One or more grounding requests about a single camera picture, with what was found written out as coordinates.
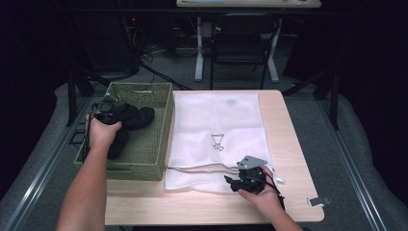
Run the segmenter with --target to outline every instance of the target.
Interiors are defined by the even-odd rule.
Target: white cloth
[[[230,193],[246,155],[274,172],[257,93],[176,93],[166,189]]]

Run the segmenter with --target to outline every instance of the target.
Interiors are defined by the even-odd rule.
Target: tabletop
[[[324,218],[297,135],[278,90],[183,90],[174,93],[257,92],[264,127],[287,213],[297,222]],[[166,192],[165,182],[108,180],[107,225],[205,225],[268,223],[256,208],[236,193]]]
[[[177,7],[198,8],[319,8],[319,0],[177,0]]]

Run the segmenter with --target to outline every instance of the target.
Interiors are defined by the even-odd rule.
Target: black curtain
[[[321,2],[326,9],[343,3]],[[340,50],[340,92],[364,126],[375,168],[408,205],[408,4],[351,5],[349,10],[361,13],[353,21],[305,22],[284,75],[303,80],[329,68],[350,36]]]

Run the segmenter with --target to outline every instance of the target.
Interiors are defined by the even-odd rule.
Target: hand
[[[121,127],[122,123],[120,121],[113,125],[106,125],[93,118],[90,122],[89,147],[109,149],[115,139],[117,130]]]
[[[261,169],[273,178],[272,172],[268,167],[262,166]],[[267,182],[272,185],[274,184],[268,176]],[[258,194],[247,192],[245,190],[238,190],[238,194],[255,204],[258,211],[270,220],[277,217],[282,212],[285,212],[280,205],[276,191],[268,185],[265,185],[265,188]]]

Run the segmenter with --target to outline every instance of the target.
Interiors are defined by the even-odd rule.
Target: black ink drawing
[[[211,135],[211,137],[213,138],[214,143],[215,143],[215,145],[213,145],[213,148],[215,150],[222,151],[224,147],[221,146],[221,141],[222,141],[222,138],[224,137],[224,134]]]

